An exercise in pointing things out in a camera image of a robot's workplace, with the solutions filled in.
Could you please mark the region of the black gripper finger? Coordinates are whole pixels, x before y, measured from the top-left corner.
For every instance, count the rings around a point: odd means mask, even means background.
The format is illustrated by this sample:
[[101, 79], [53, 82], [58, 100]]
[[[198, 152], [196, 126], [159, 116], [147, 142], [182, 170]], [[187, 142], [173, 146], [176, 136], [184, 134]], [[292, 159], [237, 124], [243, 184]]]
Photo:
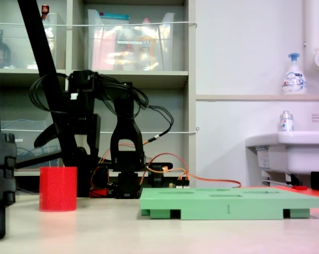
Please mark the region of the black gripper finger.
[[87, 143], [91, 153], [99, 152], [101, 117], [93, 114], [88, 122]]
[[55, 123], [48, 126], [35, 140], [34, 147], [40, 148], [45, 146], [51, 140], [57, 138], [57, 130]]

